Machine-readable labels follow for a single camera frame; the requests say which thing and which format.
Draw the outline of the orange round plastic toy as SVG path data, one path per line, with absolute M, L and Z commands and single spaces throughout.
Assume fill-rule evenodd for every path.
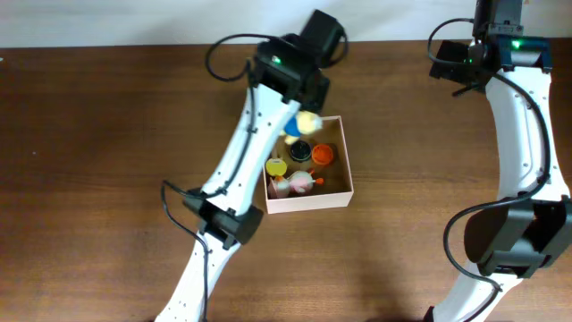
M 334 160 L 334 152 L 327 144 L 317 144 L 312 148 L 311 158 L 316 165 L 326 166 Z

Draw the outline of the yellow rattle drum toy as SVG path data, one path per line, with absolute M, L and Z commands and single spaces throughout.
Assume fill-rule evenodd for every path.
M 286 162 L 278 157 L 276 153 L 272 153 L 265 162 L 266 173 L 273 178 L 282 178 L 287 172 L 288 166 Z

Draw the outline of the white pink duck toy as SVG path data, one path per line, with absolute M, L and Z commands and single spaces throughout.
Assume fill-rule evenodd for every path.
M 315 185 L 323 185 L 324 178 L 314 178 L 314 171 L 296 171 L 290 177 L 278 176 L 268 184 L 268 194 L 271 199 L 285 199 L 291 193 L 307 195 Z

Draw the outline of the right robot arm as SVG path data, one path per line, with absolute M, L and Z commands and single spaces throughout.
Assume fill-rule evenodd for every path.
M 500 182 L 494 201 L 461 210 L 467 263 L 428 321 L 483 321 L 502 297 L 551 266 L 571 243 L 571 194 L 559 168 L 549 96 L 548 39 L 528 37 L 522 3 L 479 0 L 472 41 L 430 50 L 430 74 L 479 91 L 492 108 Z

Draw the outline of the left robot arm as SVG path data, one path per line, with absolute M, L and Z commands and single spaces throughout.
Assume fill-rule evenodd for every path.
M 314 10 L 302 31 L 257 35 L 253 57 L 222 81 L 248 82 L 238 125 L 207 182 L 184 190 L 163 181 L 198 217 L 192 254 L 159 321 L 205 321 L 208 299 L 232 255 L 252 238 L 263 211 L 252 204 L 258 178 L 275 143 L 291 144 L 322 127 L 320 114 L 330 87 L 323 71 L 339 63 L 337 47 L 349 46 L 342 25 Z

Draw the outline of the black round puck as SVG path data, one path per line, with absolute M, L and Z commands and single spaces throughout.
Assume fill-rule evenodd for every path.
M 308 161 L 312 156 L 312 147 L 304 140 L 297 140 L 290 146 L 290 158 L 298 163 Z

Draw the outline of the yellow plush duck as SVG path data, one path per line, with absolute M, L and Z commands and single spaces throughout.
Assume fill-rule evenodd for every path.
M 281 135 L 287 145 L 292 145 L 303 135 L 310 135 L 322 128 L 323 120 L 318 114 L 299 111 L 286 123 Z

